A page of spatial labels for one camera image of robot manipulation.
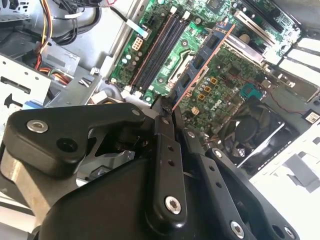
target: metal screw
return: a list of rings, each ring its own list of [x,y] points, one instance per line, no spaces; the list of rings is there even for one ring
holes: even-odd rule
[[[192,131],[188,131],[188,135],[193,139],[196,137],[196,135]]]
[[[245,232],[242,229],[242,227],[239,225],[239,223],[237,223],[236,221],[232,221],[230,222],[230,227],[231,227],[231,230],[239,239],[245,238]]]
[[[164,122],[165,124],[169,124],[168,120],[165,119],[164,117],[162,118],[162,122]]]
[[[296,239],[296,236],[294,235],[294,233],[288,227],[285,226],[284,230],[286,231],[286,233],[289,235],[290,238]]]
[[[41,120],[30,120],[27,122],[26,127],[38,134],[43,134],[49,129],[48,124]]]
[[[138,112],[138,111],[135,110],[135,109],[132,110],[132,113],[133,113],[134,115],[140,116],[140,112]]]
[[[167,196],[164,200],[165,207],[175,215],[178,215],[181,212],[180,202],[173,196]]]
[[[217,155],[217,156],[218,156],[218,158],[222,158],[222,154],[221,154],[221,152],[219,152],[219,151],[215,150],[215,151],[214,151],[214,154],[215,154],[215,155]]]

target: motherboard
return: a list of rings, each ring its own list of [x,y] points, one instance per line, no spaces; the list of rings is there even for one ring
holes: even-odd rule
[[[232,25],[229,32],[217,27]],[[150,0],[139,22],[147,37],[132,33],[109,78],[143,101],[172,93],[190,64],[197,64],[214,28],[222,44],[179,101],[187,126],[216,135],[251,96],[276,79],[268,68],[297,42],[301,30],[269,0]]]

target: green circuit board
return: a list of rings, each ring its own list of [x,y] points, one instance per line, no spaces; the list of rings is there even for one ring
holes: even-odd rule
[[[244,102],[243,86],[262,80],[267,73],[222,47],[209,63],[209,71],[190,97],[179,106],[186,126],[216,134]]]
[[[240,35],[243,33],[248,34],[253,41],[256,41],[257,44],[260,44],[262,41],[257,36],[252,34],[252,32],[244,26],[241,22],[234,18],[232,14],[232,4],[234,1],[225,0],[225,1],[218,1],[219,5],[217,6],[215,11],[208,8],[209,0],[165,0],[163,4],[158,3],[157,0],[150,0],[148,6],[145,9],[145,12],[140,20],[140,26],[147,26],[152,32],[147,40],[144,40],[141,49],[139,51],[135,51],[132,49],[132,45],[138,36],[136,32],[134,32],[129,39],[126,47],[124,48],[123,54],[119,58],[118,64],[113,71],[111,78],[117,82],[118,85],[121,87],[127,85],[132,77],[134,76],[135,72],[138,70],[139,65],[142,63],[142,60],[147,54],[149,47],[154,42],[158,31],[161,29],[166,16],[169,14],[169,11],[172,6],[176,6],[181,12],[189,11],[191,13],[190,17],[190,25],[182,34],[179,43],[175,46],[172,51],[172,54],[169,56],[169,59],[178,60],[180,58],[180,51],[183,51],[185,47],[181,48],[181,41],[187,39],[189,42],[188,48],[192,51],[196,51],[201,43],[203,42],[206,34],[208,33],[205,30],[205,27],[211,28],[214,26],[215,22],[221,21],[224,18],[228,18],[228,21],[231,23],[235,23],[235,29],[233,30],[232,34]],[[274,6],[268,0],[256,0],[262,8],[268,13],[274,9]],[[195,24],[195,21],[200,19],[199,24]],[[269,51],[272,53],[274,52],[278,56],[282,56],[284,52],[286,52],[293,43],[297,41],[300,36],[300,30],[294,30],[294,24],[292,21],[287,18],[284,14],[280,14],[280,16],[276,19],[280,25],[284,28],[283,32],[280,34],[270,27],[265,27],[265,31],[270,33],[278,42],[272,49]],[[189,32],[190,28],[196,30],[196,34],[191,34]],[[168,89],[163,87],[163,82],[156,82],[152,86],[154,90],[151,92],[156,92],[162,95],[168,93]]]
[[[276,7],[269,0],[254,0],[254,2],[266,15],[274,14]],[[150,0],[139,22],[141,27],[149,30],[149,37],[143,40],[139,50],[135,50],[134,42],[141,36],[136,32],[132,33],[110,76],[111,82],[121,88],[129,85],[166,22],[172,6],[176,7],[181,15],[186,11],[190,12],[189,25],[142,96],[142,99],[149,104],[152,104],[157,95],[165,96],[171,91],[172,85],[168,80],[172,78],[183,60],[197,54],[216,22],[227,19],[228,22],[235,24],[233,35],[239,37],[247,34],[251,42],[262,44],[261,38],[234,17],[234,3],[241,4],[240,0]],[[280,58],[298,40],[300,29],[282,12],[273,19],[283,27],[281,33],[265,25],[259,16],[255,18],[255,23],[276,41],[272,48],[266,48],[266,53]],[[208,64],[207,73],[201,77],[195,89],[180,102],[186,124],[205,133],[216,134],[243,103],[244,98],[241,97],[243,86],[248,82],[255,82],[259,76],[266,75],[268,73],[258,65],[247,61],[224,45]],[[212,78],[217,81],[215,84],[211,82]]]

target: yellow wire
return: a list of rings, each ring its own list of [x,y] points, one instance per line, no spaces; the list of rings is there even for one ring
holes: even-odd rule
[[[46,25],[47,25],[46,17],[43,16],[43,32],[42,32],[42,41],[41,41],[41,44],[42,44],[42,45],[45,43],[45,38],[46,38]]]
[[[50,8],[49,8],[49,5],[48,5],[47,0],[41,0],[41,1],[42,1],[42,3],[45,4],[45,5],[47,6],[47,8],[48,8],[48,17],[49,17],[49,21],[50,21],[50,23],[51,23],[51,29],[50,29],[49,38],[51,39],[51,38],[52,38],[52,34],[53,34],[53,21],[52,21],[52,17],[51,17],[51,11],[50,11]],[[45,50],[45,48],[47,47],[47,45],[48,45],[48,42],[46,42],[46,43],[42,46],[42,48],[41,48],[41,50],[40,50],[40,54],[42,54],[42,52]]]

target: white label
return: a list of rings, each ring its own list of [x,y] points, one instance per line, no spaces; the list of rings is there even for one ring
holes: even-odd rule
[[[318,114],[316,114],[315,112],[311,112],[311,113],[305,118],[305,120],[307,120],[309,123],[314,124],[319,118],[320,118],[320,116],[319,116]]]
[[[211,111],[215,111],[218,107],[219,107],[219,105],[222,103],[222,101],[219,99],[217,102],[216,102],[216,104],[211,108]]]

